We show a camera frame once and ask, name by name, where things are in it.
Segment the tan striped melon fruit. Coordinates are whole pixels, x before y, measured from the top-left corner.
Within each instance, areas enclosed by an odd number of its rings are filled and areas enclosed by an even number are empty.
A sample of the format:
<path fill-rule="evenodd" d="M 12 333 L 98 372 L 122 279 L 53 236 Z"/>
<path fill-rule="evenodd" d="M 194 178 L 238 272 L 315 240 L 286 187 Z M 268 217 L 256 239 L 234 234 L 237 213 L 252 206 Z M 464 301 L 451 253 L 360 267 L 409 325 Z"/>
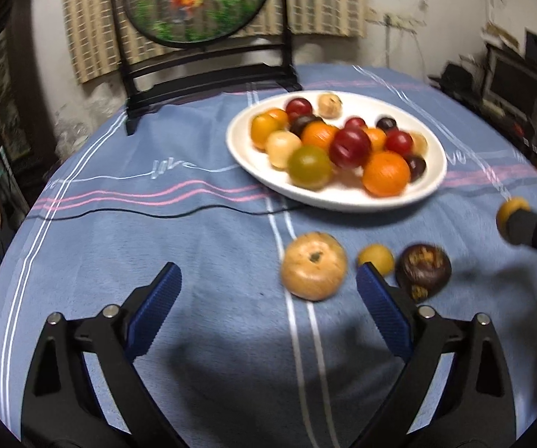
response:
<path fill-rule="evenodd" d="M 318 114 L 326 119 L 338 119 L 342 114 L 342 101 L 332 92 L 325 92 L 317 99 Z"/>

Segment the green yellow round fruit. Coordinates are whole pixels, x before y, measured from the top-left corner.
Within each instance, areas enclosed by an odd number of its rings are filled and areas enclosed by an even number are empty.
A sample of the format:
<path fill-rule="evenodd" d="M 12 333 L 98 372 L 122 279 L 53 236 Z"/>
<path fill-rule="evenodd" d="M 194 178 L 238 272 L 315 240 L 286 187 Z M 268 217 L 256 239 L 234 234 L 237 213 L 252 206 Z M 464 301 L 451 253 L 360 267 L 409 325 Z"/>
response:
<path fill-rule="evenodd" d="M 308 190 L 324 188 L 331 180 L 333 166 L 327 153 L 315 146 L 302 146 L 288 158 L 291 184 Z"/>

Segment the golden brown round fruit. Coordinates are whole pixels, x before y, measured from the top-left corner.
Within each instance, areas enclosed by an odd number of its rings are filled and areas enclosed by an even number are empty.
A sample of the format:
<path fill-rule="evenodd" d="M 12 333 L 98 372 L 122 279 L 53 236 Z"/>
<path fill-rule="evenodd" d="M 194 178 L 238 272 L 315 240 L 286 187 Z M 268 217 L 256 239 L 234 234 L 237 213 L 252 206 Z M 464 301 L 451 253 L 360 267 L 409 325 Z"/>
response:
<path fill-rule="evenodd" d="M 412 154 L 425 158 L 428 153 L 428 141 L 422 133 L 410 131 L 410 137 L 413 141 Z"/>

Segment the small tan yellow fruit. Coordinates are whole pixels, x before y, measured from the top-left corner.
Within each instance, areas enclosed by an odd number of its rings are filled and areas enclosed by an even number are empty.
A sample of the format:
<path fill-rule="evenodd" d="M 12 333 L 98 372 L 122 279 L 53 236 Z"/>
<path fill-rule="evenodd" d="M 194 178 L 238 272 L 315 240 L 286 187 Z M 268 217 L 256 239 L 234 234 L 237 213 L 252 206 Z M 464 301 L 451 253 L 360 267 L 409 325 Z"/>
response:
<path fill-rule="evenodd" d="M 523 197 L 512 197 L 503 202 L 496 214 L 496 225 L 499 231 L 499 234 L 506 241 L 509 240 L 507 233 L 507 224 L 509 217 L 511 217 L 516 211 L 530 210 L 530 204 Z"/>

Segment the dark red plum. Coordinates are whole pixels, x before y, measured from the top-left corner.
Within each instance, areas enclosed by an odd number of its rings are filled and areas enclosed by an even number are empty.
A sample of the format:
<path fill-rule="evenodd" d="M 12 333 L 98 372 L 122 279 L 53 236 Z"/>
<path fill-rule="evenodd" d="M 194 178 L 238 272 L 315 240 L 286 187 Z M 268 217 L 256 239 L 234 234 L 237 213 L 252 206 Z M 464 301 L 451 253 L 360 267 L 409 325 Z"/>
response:
<path fill-rule="evenodd" d="M 329 159 L 341 169 L 363 167 L 371 155 L 372 147 L 365 131 L 341 128 L 330 144 Z"/>

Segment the yellow orange persimmon fruit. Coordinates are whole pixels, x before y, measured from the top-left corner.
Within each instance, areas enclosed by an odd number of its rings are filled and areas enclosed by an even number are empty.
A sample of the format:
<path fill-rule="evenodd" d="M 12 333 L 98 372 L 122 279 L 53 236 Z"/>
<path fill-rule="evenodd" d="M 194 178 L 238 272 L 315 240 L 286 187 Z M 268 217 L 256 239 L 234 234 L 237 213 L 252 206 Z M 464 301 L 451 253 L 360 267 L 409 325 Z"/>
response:
<path fill-rule="evenodd" d="M 257 114 L 250 122 L 250 140 L 254 148 L 264 151 L 267 140 L 272 133 L 281 130 L 281 123 L 271 115 Z"/>

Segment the large red plum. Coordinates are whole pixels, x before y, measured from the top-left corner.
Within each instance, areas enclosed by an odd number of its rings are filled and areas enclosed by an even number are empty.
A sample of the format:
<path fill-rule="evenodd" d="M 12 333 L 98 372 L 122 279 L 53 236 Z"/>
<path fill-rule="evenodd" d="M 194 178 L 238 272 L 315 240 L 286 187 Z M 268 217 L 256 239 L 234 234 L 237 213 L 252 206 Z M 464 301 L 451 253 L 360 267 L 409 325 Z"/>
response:
<path fill-rule="evenodd" d="M 284 107 L 284 111 L 286 114 L 288 114 L 288 121 L 293 122 L 300 116 L 312 114 L 313 107 L 308 99 L 303 97 L 294 97 L 288 100 Z"/>

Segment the small dark plum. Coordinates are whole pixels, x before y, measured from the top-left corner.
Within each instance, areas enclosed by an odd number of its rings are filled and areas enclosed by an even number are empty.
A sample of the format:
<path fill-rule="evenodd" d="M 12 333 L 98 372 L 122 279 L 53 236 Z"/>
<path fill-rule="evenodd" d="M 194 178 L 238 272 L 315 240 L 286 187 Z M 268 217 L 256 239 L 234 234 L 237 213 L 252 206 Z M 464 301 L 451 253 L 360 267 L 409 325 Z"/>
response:
<path fill-rule="evenodd" d="M 375 126 L 386 134 L 398 128 L 396 119 L 387 115 L 380 116 Z"/>

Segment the dark brown passionfruit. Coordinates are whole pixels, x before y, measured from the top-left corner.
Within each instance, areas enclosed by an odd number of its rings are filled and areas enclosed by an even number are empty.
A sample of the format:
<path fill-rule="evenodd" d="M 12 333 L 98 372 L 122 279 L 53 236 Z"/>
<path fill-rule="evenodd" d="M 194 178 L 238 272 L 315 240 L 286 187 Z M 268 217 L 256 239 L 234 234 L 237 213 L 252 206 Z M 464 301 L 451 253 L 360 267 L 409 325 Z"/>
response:
<path fill-rule="evenodd" d="M 396 263 L 395 277 L 415 304 L 438 294 L 452 276 L 452 263 L 438 245 L 417 243 L 408 246 Z"/>

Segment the small dark red fruit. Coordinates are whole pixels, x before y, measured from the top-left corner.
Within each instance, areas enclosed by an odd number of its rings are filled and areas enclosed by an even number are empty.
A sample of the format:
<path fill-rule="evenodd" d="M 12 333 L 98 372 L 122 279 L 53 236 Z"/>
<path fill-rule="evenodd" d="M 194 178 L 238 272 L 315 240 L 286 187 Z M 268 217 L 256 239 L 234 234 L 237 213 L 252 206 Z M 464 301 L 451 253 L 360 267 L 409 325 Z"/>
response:
<path fill-rule="evenodd" d="M 288 130 L 298 138 L 302 138 L 304 129 L 313 122 L 323 122 L 323 118 L 315 114 L 302 114 L 295 117 L 288 127 Z"/>

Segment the pale yellow round fruit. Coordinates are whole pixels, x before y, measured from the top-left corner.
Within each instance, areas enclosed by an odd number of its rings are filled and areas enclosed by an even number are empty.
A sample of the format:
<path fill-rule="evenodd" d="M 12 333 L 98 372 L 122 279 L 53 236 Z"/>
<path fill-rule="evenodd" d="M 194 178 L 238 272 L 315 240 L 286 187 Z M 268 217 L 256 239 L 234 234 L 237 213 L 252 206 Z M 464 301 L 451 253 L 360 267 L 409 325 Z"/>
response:
<path fill-rule="evenodd" d="M 274 169 L 284 170 L 291 154 L 301 146 L 301 139 L 290 131 L 275 131 L 268 137 L 265 145 L 269 164 Z"/>

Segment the dark brown mangosteen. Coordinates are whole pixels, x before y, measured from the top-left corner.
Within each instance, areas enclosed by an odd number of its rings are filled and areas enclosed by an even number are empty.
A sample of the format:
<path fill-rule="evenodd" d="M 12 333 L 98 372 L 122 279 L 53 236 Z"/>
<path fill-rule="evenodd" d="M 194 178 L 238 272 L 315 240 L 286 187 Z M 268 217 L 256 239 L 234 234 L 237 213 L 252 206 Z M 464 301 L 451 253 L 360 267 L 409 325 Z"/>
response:
<path fill-rule="evenodd" d="M 423 157 L 418 155 L 408 155 L 405 157 L 405 161 L 410 170 L 410 182 L 414 183 L 419 180 L 426 172 L 426 161 Z"/>

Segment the large orange mandarin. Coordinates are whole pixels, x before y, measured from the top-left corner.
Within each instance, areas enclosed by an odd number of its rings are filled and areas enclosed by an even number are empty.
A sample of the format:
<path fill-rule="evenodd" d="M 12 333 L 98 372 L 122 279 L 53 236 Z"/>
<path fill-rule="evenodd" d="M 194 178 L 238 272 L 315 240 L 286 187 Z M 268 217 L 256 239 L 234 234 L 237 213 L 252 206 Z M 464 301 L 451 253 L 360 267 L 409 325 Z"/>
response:
<path fill-rule="evenodd" d="M 379 198 L 401 195 L 411 180 L 409 165 L 404 158 L 390 151 L 372 153 L 363 168 L 362 186 Z"/>
<path fill-rule="evenodd" d="M 337 131 L 339 128 L 335 125 L 315 120 L 306 125 L 301 134 L 301 141 L 304 146 L 316 147 L 328 153 Z"/>

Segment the goldfish round screen ornament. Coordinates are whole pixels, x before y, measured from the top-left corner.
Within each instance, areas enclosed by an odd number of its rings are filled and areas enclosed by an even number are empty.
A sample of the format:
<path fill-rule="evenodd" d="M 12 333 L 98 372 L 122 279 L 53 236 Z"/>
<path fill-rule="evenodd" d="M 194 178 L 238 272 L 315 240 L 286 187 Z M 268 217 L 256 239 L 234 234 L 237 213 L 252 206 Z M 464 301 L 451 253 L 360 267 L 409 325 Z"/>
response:
<path fill-rule="evenodd" d="M 302 86 L 294 67 L 293 33 L 288 0 L 280 0 L 281 34 L 267 44 L 233 44 L 232 39 L 255 22 L 269 0 L 109 0 L 112 30 L 119 53 L 119 75 L 126 91 L 126 133 L 131 136 L 148 113 L 169 102 L 247 84 L 271 84 L 287 91 Z M 122 23 L 127 22 L 146 41 L 172 52 L 157 64 L 129 62 Z M 276 51 L 277 65 L 265 63 L 206 69 L 141 90 L 137 81 L 164 70 L 244 54 Z"/>

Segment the small orange fruit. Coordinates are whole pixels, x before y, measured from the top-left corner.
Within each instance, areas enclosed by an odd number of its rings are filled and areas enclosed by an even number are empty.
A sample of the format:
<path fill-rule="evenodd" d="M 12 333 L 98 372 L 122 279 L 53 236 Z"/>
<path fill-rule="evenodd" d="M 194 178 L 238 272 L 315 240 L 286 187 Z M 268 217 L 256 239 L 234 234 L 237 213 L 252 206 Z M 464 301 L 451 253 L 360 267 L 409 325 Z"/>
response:
<path fill-rule="evenodd" d="M 386 148 L 387 134 L 379 127 L 366 127 L 365 133 L 371 142 L 372 151 L 379 153 Z"/>

